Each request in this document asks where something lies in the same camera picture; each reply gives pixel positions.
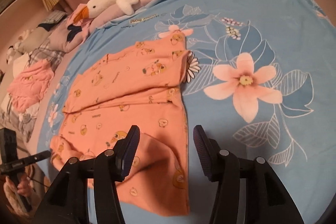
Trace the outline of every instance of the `silver screw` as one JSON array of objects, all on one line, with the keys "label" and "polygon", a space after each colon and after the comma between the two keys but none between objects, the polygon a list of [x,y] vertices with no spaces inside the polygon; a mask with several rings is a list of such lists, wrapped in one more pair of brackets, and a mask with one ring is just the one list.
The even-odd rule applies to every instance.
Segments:
[{"label": "silver screw", "polygon": [[108,149],[105,151],[105,156],[112,156],[114,154],[114,151],[112,149]]},{"label": "silver screw", "polygon": [[75,164],[77,162],[77,158],[76,157],[72,157],[72,158],[70,158],[70,160],[69,160],[69,163],[70,164]]},{"label": "silver screw", "polygon": [[262,157],[258,157],[257,158],[257,162],[259,162],[260,164],[264,164],[265,163],[265,159]]},{"label": "silver screw", "polygon": [[222,156],[228,156],[228,155],[229,155],[229,151],[227,151],[226,149],[222,149],[222,150],[220,150],[219,153],[220,153]]}]

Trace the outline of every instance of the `wall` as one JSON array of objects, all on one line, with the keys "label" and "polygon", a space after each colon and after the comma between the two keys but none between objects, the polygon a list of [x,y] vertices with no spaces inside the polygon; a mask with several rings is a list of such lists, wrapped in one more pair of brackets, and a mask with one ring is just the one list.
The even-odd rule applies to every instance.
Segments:
[{"label": "wall", "polygon": [[26,0],[0,15],[0,70],[6,71],[6,53],[23,31],[34,29],[48,15],[42,0]]}]

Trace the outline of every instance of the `blue blanket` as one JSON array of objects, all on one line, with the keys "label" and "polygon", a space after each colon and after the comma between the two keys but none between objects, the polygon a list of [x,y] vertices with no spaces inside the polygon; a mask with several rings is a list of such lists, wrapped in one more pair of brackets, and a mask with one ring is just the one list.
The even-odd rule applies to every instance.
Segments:
[{"label": "blue blanket", "polygon": [[[158,39],[172,25],[193,29],[187,48],[197,61],[182,86],[189,132],[201,124],[222,148],[237,156],[264,157],[305,223],[315,223],[336,191],[336,30],[313,0],[154,0],[132,17],[107,23],[69,63],[49,103],[38,152],[49,149],[51,137],[58,134],[62,106],[77,74],[106,53],[119,52],[135,41]],[[254,72],[275,68],[275,77],[260,86],[280,91],[281,102],[262,98],[255,105],[256,98],[241,94],[239,106],[232,100],[233,92],[219,95],[221,100],[206,95],[205,88],[228,81],[215,77],[213,69],[237,68],[243,52],[252,57]],[[256,116],[248,115],[252,108]],[[217,185],[203,175],[192,134],[189,141],[190,215],[163,218],[122,204],[127,223],[208,222]],[[40,166],[51,175],[50,163]],[[95,223],[93,191],[89,203]]]}]

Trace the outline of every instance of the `hand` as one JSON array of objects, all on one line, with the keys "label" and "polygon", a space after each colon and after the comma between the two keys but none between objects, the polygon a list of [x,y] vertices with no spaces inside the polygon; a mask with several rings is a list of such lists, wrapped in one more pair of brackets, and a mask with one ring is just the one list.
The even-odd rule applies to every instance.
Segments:
[{"label": "hand", "polygon": [[9,177],[6,177],[6,183],[13,192],[17,191],[17,193],[21,196],[28,198],[32,194],[32,189],[29,185],[29,181],[28,181],[26,173],[24,173],[21,176],[20,183],[17,186],[17,188]]}]

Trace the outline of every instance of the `yellow flower center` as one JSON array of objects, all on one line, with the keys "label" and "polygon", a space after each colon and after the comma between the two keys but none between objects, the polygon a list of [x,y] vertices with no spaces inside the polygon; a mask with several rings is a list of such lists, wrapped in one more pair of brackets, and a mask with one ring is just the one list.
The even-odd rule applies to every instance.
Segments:
[{"label": "yellow flower center", "polygon": [[241,85],[251,85],[251,84],[253,84],[253,78],[251,76],[248,76],[248,75],[240,76],[239,83]]}]

